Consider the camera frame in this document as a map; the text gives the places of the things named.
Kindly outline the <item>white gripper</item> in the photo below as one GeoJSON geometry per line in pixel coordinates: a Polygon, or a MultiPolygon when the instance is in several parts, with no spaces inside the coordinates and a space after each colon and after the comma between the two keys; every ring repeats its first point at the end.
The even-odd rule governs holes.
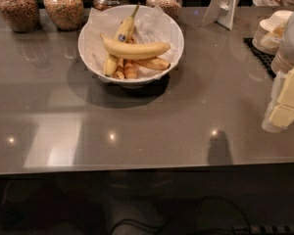
{"type": "Polygon", "coordinates": [[[278,133],[294,121],[294,69],[288,74],[279,71],[273,80],[270,102],[262,129],[278,133]]]}

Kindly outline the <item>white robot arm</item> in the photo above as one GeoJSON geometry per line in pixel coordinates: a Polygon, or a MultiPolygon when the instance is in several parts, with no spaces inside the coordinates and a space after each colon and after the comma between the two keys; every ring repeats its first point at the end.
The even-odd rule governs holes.
{"type": "Polygon", "coordinates": [[[294,12],[286,23],[270,68],[275,78],[262,128],[277,133],[294,122],[294,12]]]}

